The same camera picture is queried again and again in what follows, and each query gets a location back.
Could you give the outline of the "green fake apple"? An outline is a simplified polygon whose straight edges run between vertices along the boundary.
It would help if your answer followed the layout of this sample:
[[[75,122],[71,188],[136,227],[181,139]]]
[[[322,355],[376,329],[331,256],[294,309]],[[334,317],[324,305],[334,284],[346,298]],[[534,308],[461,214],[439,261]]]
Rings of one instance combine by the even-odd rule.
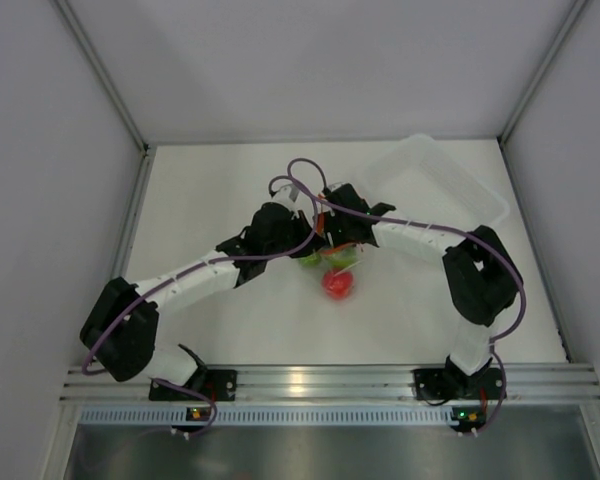
[[[358,262],[358,252],[356,248],[341,249],[326,255],[325,258],[333,268],[345,269]]]

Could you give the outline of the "green fake lime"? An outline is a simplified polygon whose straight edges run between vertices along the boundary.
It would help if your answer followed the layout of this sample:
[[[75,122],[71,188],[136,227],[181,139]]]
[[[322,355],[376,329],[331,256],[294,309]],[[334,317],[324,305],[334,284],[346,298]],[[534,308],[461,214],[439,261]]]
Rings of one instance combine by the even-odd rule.
[[[314,268],[317,267],[322,261],[321,255],[319,253],[312,253],[308,256],[298,258],[298,263],[303,268]]]

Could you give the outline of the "clear zip top bag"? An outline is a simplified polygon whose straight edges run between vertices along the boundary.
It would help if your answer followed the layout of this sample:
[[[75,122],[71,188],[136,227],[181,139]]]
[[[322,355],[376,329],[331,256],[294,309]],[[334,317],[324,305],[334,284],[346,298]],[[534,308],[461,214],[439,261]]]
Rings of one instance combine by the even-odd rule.
[[[365,261],[363,244],[342,239],[336,223],[342,218],[340,212],[320,205],[313,240],[322,244],[314,253],[296,259],[313,288],[334,302],[344,302],[356,293]]]

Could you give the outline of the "red fake tomato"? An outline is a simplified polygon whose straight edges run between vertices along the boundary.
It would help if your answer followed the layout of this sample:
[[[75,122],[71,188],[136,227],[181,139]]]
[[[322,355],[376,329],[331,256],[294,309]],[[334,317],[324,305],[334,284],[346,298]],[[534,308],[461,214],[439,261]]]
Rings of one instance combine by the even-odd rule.
[[[354,275],[351,271],[329,270],[321,280],[324,293],[333,300],[344,300],[348,298],[354,288]]]

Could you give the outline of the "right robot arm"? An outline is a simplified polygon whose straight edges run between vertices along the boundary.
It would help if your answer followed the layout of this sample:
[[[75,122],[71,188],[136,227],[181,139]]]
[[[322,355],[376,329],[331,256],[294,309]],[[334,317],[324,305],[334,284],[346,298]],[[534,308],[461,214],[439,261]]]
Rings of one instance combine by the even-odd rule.
[[[395,206],[369,205],[349,183],[326,187],[320,196],[322,236],[335,246],[367,244],[412,255],[442,269],[461,320],[441,368],[415,371],[416,397],[431,405],[459,399],[497,399],[504,374],[493,367],[497,317],[524,305],[524,282],[497,233],[480,225],[454,227],[403,219]]]

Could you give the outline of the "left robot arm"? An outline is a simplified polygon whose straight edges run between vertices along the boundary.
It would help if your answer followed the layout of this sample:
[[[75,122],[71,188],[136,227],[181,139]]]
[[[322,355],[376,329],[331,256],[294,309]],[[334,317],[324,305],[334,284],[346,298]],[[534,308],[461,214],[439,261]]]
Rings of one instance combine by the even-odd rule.
[[[80,332],[89,350],[83,374],[94,375],[97,361],[118,382],[144,376],[171,383],[184,399],[199,397],[204,363],[184,345],[159,341],[159,328],[194,303],[254,280],[275,259],[316,252],[316,223],[292,204],[269,201],[238,235],[187,266],[139,282],[110,280]]]

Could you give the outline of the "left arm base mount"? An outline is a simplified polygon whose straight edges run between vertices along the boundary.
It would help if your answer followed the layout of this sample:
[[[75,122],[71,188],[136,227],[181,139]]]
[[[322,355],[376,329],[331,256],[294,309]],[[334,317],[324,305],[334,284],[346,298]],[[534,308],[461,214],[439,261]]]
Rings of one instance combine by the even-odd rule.
[[[204,377],[195,378],[185,385],[188,390],[196,391],[213,402],[233,402],[237,389],[238,372],[234,369],[210,368]],[[155,382],[149,389],[148,398],[157,402],[193,401],[196,397]]]

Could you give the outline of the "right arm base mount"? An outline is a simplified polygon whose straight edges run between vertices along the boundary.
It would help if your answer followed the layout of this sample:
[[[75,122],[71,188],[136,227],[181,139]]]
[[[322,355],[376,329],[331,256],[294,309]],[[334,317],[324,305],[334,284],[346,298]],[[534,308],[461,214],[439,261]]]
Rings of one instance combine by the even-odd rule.
[[[498,400],[504,380],[497,368],[477,377],[451,373],[444,368],[420,368],[413,372],[415,397],[438,404],[455,400]]]

